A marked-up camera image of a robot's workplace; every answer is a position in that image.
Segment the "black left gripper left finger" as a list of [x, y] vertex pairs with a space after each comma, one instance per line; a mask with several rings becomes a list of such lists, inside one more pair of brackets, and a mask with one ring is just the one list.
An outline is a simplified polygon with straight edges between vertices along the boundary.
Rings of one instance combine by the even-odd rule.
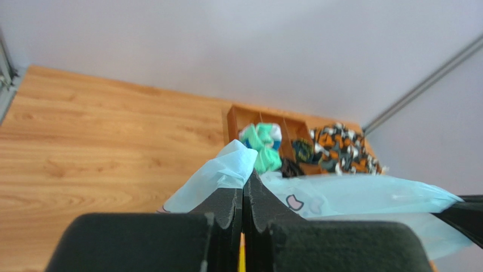
[[240, 189], [188, 213], [90, 213], [65, 229], [47, 271], [237, 271]]

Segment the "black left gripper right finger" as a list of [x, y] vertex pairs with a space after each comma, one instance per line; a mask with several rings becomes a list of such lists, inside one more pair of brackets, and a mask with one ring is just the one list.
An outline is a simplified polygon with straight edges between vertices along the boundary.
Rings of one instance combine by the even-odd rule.
[[409, 227], [381, 221], [309, 221], [252, 173], [243, 189], [246, 271], [431, 271]]

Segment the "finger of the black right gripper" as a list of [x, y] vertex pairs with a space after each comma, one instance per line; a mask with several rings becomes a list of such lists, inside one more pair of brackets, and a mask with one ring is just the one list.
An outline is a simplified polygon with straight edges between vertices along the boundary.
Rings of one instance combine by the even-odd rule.
[[438, 205], [433, 215], [444, 224], [438, 231], [439, 239], [433, 249], [464, 249], [473, 244], [482, 248], [482, 195], [433, 196]]

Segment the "yellow mango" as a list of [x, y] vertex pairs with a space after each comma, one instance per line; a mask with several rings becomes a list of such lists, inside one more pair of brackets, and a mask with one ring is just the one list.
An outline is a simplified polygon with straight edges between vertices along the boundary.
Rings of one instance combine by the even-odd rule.
[[240, 234], [238, 272], [246, 272], [245, 234]]

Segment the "light blue cartoon plastic bag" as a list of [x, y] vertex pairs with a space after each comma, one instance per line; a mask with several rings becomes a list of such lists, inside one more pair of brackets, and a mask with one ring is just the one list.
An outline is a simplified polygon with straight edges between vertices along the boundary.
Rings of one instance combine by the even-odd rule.
[[[252, 173], [257, 151], [234, 140], [207, 161], [162, 206], [187, 213], [217, 189], [240, 189]], [[261, 175], [276, 200], [308, 220], [387, 220], [406, 224], [431, 260], [470, 247], [473, 242], [436, 217], [461, 198], [434, 185], [386, 175]]]

